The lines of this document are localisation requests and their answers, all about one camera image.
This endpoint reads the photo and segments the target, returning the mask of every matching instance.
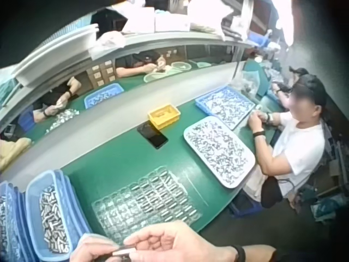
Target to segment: white t-shirt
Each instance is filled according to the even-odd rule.
[[[299,121],[290,112],[281,113],[280,120],[285,129],[274,146],[273,157],[283,153],[292,172],[276,178],[290,180],[297,190],[306,183],[321,160],[325,146],[323,130],[321,124],[305,129],[297,128]],[[286,181],[280,181],[279,187],[283,196],[293,190],[292,184]]]

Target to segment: person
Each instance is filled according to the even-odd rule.
[[[157,52],[149,50],[134,53],[115,60],[116,74],[119,78],[149,74],[155,70],[164,70],[166,60]]]
[[[68,101],[76,96],[75,94],[80,87],[81,83],[72,77],[44,94],[33,104],[34,122],[42,122],[65,108]]]
[[[278,82],[272,83],[272,90],[285,109],[289,109],[288,93],[291,89],[290,86],[296,83],[302,75],[309,74],[309,72],[305,68],[293,69],[292,67],[289,67],[289,71],[292,73],[292,79],[290,79],[289,86]]]
[[[321,116],[326,104],[323,83],[303,75],[292,87],[290,112],[265,114],[255,111],[248,125],[252,130],[258,166],[244,191],[265,208],[292,195],[309,178],[322,158],[325,146]],[[268,147],[263,123],[283,126],[274,149]]]
[[[182,221],[142,228],[128,236],[124,244],[136,247],[136,251],[129,254],[133,262],[268,262],[276,257],[276,250],[271,246],[216,247]],[[91,262],[104,255],[110,256],[117,249],[115,243],[104,237],[95,235],[83,237],[71,254],[70,262]],[[106,262],[117,261],[121,259],[116,257],[106,259]]]

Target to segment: black phone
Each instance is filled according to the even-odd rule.
[[[150,121],[147,121],[138,126],[137,131],[156,149],[161,148],[168,141],[167,137],[165,137],[160,131],[158,131]]]

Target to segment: black t-shirt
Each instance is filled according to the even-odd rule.
[[[61,83],[59,86],[50,90],[48,93],[44,94],[33,104],[33,110],[38,110],[44,107],[44,105],[50,106],[55,105],[57,100],[69,90],[68,81]]]
[[[134,53],[133,55],[125,56],[115,60],[115,67],[137,68],[145,64],[157,63],[160,55],[155,51],[145,51]]]

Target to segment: black cap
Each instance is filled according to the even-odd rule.
[[[294,74],[298,74],[299,76],[301,76],[301,75],[308,75],[309,74],[308,70],[306,70],[303,67],[300,67],[298,69],[294,69],[293,67],[289,67],[288,69],[289,69],[290,72],[292,72]]]
[[[308,98],[315,105],[326,105],[327,93],[323,83],[316,75],[302,75],[292,86],[292,94],[298,98]]]

